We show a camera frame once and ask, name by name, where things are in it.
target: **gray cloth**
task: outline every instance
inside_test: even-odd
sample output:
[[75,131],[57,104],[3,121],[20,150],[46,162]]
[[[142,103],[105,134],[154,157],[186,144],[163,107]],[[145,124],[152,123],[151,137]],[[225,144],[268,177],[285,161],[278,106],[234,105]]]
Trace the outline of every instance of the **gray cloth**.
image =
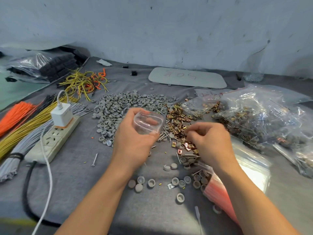
[[[90,58],[81,71],[101,72],[103,66],[96,63],[98,58]],[[129,64],[129,69],[123,69],[122,63],[109,61],[112,67],[106,68],[106,75],[112,82],[107,84],[110,93],[119,93],[138,90],[141,94],[175,95],[180,99],[186,94],[194,94],[195,87],[167,86],[153,83],[148,80],[152,71],[151,66]],[[136,70],[138,76],[131,76],[131,70]],[[243,81],[237,81],[234,72],[213,71],[221,74],[227,83],[227,88],[243,87]],[[272,84],[311,95],[311,80],[297,81],[291,77],[266,76],[262,84]],[[29,101],[40,102],[45,95],[57,93],[55,86],[32,94]],[[105,94],[104,90],[97,90],[91,99],[99,100]],[[97,121],[91,118],[92,114],[85,115],[74,130],[70,138],[51,162],[53,174],[53,193],[45,219],[62,223],[82,201],[87,192],[105,172],[111,158],[112,148],[104,146],[98,141],[100,134],[96,133]],[[155,143],[152,156],[147,160],[147,166],[142,166],[133,179],[139,175],[146,178],[146,182],[153,178],[156,186],[148,189],[144,186],[141,193],[126,187],[116,211],[110,231],[113,234],[200,234],[195,206],[199,207],[203,234],[242,234],[241,229],[225,214],[217,215],[213,212],[211,203],[200,190],[192,185],[185,189],[168,189],[167,184],[173,177],[182,179],[192,171],[186,171],[179,166],[178,170],[164,171],[163,165],[178,162],[175,150],[170,142]],[[91,167],[93,159],[98,153],[96,166]],[[287,219],[304,234],[311,231],[313,180],[297,173],[288,161],[276,152],[268,157],[273,163],[272,178],[267,191],[268,197],[274,202]],[[22,211],[21,193],[28,167],[21,162],[18,175],[13,180],[0,185],[0,217],[25,218]],[[37,215],[41,215],[49,190],[49,178],[45,165],[37,165],[29,184],[29,204]],[[182,192],[185,202],[178,205],[176,195]]]

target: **black power cord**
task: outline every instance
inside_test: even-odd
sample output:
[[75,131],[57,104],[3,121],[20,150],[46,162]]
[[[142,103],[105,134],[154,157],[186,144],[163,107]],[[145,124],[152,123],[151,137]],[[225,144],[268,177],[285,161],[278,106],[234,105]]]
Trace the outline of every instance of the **black power cord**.
[[[27,172],[24,186],[23,186],[23,191],[22,191],[22,204],[23,204],[23,210],[27,214],[27,216],[29,218],[31,218],[32,220],[38,222],[40,220],[40,217],[38,217],[36,214],[33,213],[32,209],[29,206],[28,199],[27,199],[27,191],[28,191],[30,176],[32,175],[33,169],[34,169],[36,164],[37,164],[37,162],[33,161],[29,167],[28,172]],[[61,226],[61,224],[59,224],[59,223],[50,222],[50,221],[45,220],[45,219],[43,219],[41,223],[43,225],[52,226],[52,227],[60,227]]]

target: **right hand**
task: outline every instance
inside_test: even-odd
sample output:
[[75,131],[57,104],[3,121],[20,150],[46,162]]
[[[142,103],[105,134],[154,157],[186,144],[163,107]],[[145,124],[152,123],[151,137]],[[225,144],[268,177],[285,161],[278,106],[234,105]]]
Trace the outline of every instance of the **right hand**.
[[202,160],[213,170],[227,171],[239,166],[230,134],[220,123],[198,122],[185,130],[186,140],[195,144]]

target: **white charger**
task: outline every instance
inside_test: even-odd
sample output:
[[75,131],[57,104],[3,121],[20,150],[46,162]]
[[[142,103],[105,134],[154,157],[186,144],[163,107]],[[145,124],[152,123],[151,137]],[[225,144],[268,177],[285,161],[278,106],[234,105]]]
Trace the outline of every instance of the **white charger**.
[[62,91],[59,92],[57,97],[58,105],[51,111],[52,120],[54,123],[54,126],[59,128],[66,128],[68,124],[73,119],[73,113],[71,105],[68,103],[62,103],[59,101],[59,97]]

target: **electrical outlet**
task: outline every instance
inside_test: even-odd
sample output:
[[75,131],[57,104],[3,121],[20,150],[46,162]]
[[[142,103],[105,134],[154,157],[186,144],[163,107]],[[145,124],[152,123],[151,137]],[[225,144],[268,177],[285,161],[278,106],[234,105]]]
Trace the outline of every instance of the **electrical outlet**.
[[[66,128],[57,128],[53,126],[43,136],[44,151],[49,162],[53,160],[57,152],[61,149],[61,147],[69,138],[69,136],[74,131],[74,129],[76,128],[79,122],[80,122],[80,117],[74,116],[72,121],[69,123],[69,125]],[[43,156],[40,140],[25,155],[25,160],[27,162],[37,161],[38,163],[46,164],[45,158]]]

